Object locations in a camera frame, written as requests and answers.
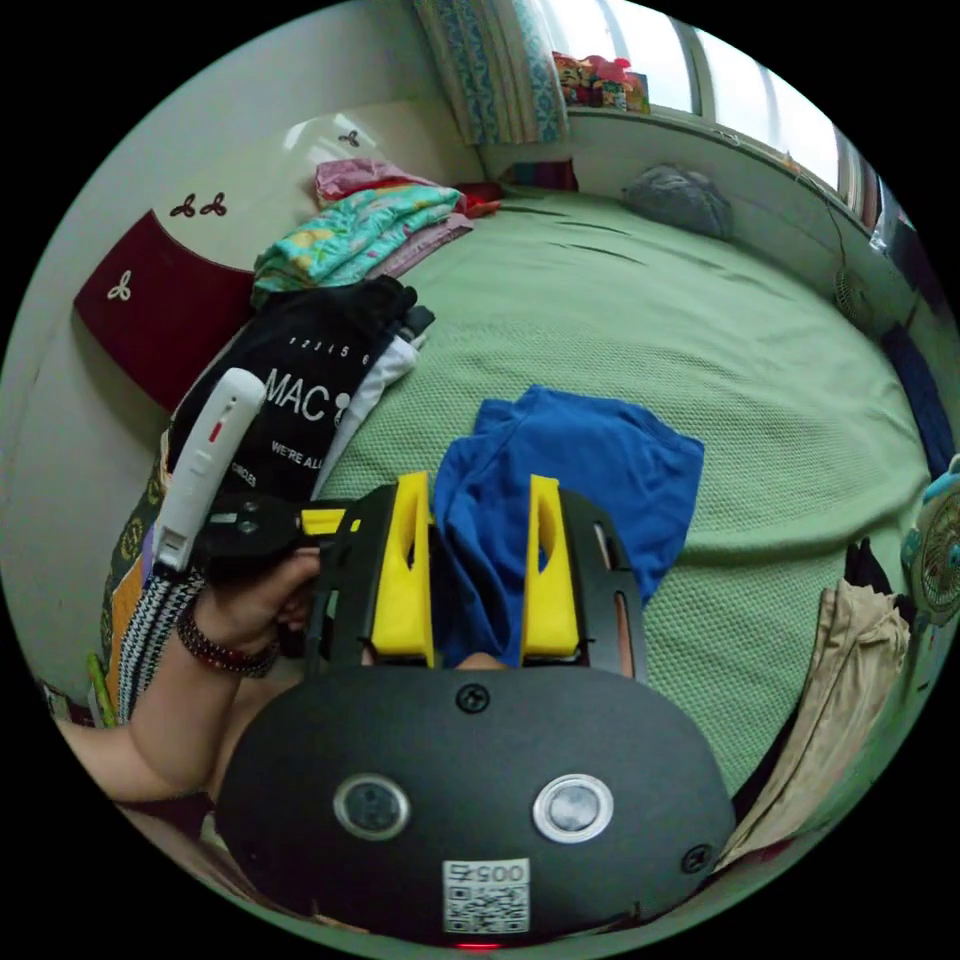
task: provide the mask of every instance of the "beaded bracelet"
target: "beaded bracelet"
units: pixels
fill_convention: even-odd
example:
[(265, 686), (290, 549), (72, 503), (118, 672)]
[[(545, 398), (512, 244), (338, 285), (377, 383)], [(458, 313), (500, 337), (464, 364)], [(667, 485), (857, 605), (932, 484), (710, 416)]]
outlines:
[(208, 640), (197, 626), (193, 616), (194, 602), (191, 601), (177, 617), (177, 635), (187, 651), (201, 663), (215, 670), (226, 670), (244, 677), (265, 677), (276, 663), (280, 645), (274, 640), (259, 653), (246, 654), (239, 650), (230, 650)]

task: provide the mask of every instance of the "dark blue cloth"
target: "dark blue cloth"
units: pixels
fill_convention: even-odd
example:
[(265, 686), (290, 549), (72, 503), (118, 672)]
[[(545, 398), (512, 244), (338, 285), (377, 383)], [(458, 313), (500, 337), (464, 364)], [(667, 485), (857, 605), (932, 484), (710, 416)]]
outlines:
[(956, 447), (933, 374), (923, 354), (910, 339), (910, 334), (899, 323), (884, 334), (881, 344), (910, 401), (913, 419), (917, 421), (920, 440), (927, 455), (930, 476), (936, 479), (947, 472)]
[(473, 435), (447, 451), (434, 492), (446, 567), (434, 583), (434, 631), (445, 665), (476, 652), (519, 664), (531, 474), (609, 513), (646, 604), (683, 548), (702, 469), (700, 441), (620, 400), (535, 386), (516, 403), (485, 401)]

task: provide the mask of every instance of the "bed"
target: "bed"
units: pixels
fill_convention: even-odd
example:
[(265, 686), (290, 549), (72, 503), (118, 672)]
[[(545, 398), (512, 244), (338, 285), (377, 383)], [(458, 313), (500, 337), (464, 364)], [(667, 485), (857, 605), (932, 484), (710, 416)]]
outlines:
[(576, 193), (512, 188), (404, 283), (437, 322), (324, 495), (435, 471), (483, 399), (533, 383), (642, 404), (702, 440), (686, 546), (646, 611), (648, 663), (733, 795), (796, 705), (847, 544), (870, 536), (905, 589), (900, 541), (928, 478), (893, 368), (779, 269)]

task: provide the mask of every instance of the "yellow bracket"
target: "yellow bracket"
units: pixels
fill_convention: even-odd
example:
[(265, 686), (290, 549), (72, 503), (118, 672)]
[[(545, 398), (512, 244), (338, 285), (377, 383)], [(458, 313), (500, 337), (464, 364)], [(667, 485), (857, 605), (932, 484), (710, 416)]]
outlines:
[[(572, 657), (580, 639), (570, 551), (556, 480), (530, 478), (529, 523), (521, 657)], [(546, 554), (542, 571), (541, 547)]]
[(397, 481), (371, 641), (382, 657), (423, 658), (432, 667), (429, 525), (427, 474), (408, 473)]
[[(308, 537), (332, 537), (343, 522), (346, 510), (307, 509), (300, 511), (300, 529)], [(354, 520), (351, 533), (356, 533), (360, 521)]]

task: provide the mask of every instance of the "curtain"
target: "curtain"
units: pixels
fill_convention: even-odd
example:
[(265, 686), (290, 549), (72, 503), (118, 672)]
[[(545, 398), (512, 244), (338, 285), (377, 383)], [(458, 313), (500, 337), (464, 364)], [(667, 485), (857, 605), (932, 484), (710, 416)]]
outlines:
[(466, 143), (548, 143), (569, 133), (533, 0), (413, 0)]

